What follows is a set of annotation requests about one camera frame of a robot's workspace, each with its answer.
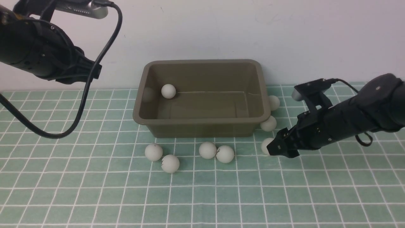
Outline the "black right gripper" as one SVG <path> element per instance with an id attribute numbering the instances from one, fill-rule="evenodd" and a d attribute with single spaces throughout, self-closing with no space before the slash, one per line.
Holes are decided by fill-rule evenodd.
<path id="1" fill-rule="evenodd" d="M 279 130 L 274 138 L 275 144 L 268 144 L 270 156 L 284 156 L 295 158 L 300 154 L 298 150 L 316 150 L 336 142 L 326 124 L 326 116 L 332 109 L 310 111 L 300 114 L 298 121 L 292 128 Z"/>

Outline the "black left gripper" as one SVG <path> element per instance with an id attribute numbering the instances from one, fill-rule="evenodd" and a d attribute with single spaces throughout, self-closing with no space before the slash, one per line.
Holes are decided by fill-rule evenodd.
<path id="1" fill-rule="evenodd" d="M 44 20 L 33 19 L 32 25 L 41 44 L 40 48 L 33 48 L 38 59 L 32 64 L 32 74 L 63 84 L 86 82 L 88 76 L 91 81 L 99 78 L 101 64 L 85 57 L 64 30 Z"/>

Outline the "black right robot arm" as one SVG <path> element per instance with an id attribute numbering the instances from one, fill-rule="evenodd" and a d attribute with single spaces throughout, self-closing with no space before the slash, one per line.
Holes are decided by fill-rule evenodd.
<path id="1" fill-rule="evenodd" d="M 271 142 L 263 142 L 264 154 L 298 157 L 299 150 L 318 150 L 323 146 L 355 137 L 362 146 L 370 146 L 370 132 L 398 132 L 405 125 L 405 85 L 402 79 L 388 73 L 378 76 L 361 90 L 349 88 L 356 95 L 333 105 L 324 94 L 341 79 L 317 79 L 298 84 L 292 93 L 304 101 L 308 111 L 297 117 L 291 129 L 281 129 Z"/>

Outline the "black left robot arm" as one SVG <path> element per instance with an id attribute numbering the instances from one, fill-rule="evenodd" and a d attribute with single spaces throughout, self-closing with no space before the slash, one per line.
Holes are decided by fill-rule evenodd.
<path id="1" fill-rule="evenodd" d="M 1 63 L 62 84 L 98 79 L 102 66 L 51 23 L 55 10 L 95 19 L 108 14 L 91 0 L 19 0 L 13 10 L 1 6 Z"/>

